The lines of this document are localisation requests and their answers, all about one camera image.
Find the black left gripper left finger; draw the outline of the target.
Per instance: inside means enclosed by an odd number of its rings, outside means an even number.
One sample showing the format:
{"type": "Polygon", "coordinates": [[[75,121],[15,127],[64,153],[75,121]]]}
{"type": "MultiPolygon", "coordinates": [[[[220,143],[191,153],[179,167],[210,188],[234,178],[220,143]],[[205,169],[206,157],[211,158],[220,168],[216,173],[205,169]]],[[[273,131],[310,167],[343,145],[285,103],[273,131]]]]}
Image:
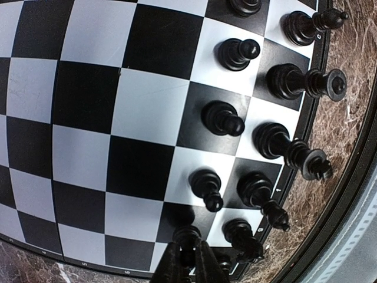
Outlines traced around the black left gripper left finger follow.
{"type": "Polygon", "coordinates": [[[178,283],[181,280],[180,247],[170,242],[150,280],[151,283],[178,283]]]}

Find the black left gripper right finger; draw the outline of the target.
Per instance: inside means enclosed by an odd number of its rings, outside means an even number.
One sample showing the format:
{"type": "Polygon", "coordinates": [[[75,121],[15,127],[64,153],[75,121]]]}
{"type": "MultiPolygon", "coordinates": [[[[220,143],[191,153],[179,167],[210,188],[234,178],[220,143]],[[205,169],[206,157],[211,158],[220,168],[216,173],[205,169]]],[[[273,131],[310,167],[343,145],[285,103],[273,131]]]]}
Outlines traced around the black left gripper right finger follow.
{"type": "Polygon", "coordinates": [[[217,259],[206,241],[199,240],[195,248],[196,271],[195,278],[198,283],[229,282],[223,273],[217,259]]]}

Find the black rook piece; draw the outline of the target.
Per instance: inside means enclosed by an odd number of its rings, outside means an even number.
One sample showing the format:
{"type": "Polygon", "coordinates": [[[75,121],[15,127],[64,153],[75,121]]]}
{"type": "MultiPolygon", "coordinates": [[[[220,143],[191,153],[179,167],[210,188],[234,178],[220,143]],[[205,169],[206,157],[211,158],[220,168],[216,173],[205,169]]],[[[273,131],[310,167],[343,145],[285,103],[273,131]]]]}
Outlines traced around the black rook piece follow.
{"type": "Polygon", "coordinates": [[[219,263],[220,268],[225,274],[225,276],[229,277],[230,270],[232,267],[231,258],[228,255],[220,255],[217,257],[217,262],[219,263]]]}

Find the black bishop piece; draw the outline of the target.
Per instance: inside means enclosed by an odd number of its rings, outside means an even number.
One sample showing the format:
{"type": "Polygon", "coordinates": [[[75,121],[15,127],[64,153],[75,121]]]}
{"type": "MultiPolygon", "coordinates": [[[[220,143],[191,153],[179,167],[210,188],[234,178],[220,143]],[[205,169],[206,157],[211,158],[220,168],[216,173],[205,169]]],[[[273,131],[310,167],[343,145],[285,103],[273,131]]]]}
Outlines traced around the black bishop piece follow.
{"type": "Polygon", "coordinates": [[[272,199],[272,181],[262,172],[250,172],[240,178],[237,193],[244,205],[260,209],[270,226],[287,232],[290,229],[287,212],[272,199]]]}

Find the black king piece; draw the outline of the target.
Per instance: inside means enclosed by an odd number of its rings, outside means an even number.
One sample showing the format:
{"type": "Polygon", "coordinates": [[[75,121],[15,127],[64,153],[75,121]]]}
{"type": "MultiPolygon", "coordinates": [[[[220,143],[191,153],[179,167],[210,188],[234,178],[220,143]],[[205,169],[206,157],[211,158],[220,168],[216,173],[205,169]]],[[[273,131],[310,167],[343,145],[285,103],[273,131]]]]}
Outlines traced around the black king piece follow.
{"type": "Polygon", "coordinates": [[[252,133],[257,151],[266,159],[284,158],[285,165],[300,170],[305,180],[328,180],[333,176],[331,162],[321,149],[310,149],[302,139],[291,140],[287,128],[275,122],[258,125],[252,133]]]}

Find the black queen piece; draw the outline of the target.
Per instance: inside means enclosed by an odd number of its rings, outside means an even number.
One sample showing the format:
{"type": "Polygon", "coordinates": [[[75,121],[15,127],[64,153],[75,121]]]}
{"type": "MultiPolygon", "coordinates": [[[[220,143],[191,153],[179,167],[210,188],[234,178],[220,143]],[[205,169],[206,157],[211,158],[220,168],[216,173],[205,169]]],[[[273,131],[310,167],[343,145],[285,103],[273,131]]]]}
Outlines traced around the black queen piece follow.
{"type": "Polygon", "coordinates": [[[345,73],[332,69],[327,74],[314,68],[306,73],[291,63],[273,66],[266,74],[270,92],[285,100],[295,100],[302,93],[311,98],[328,96],[332,101],[341,101],[346,95],[345,73]]]}

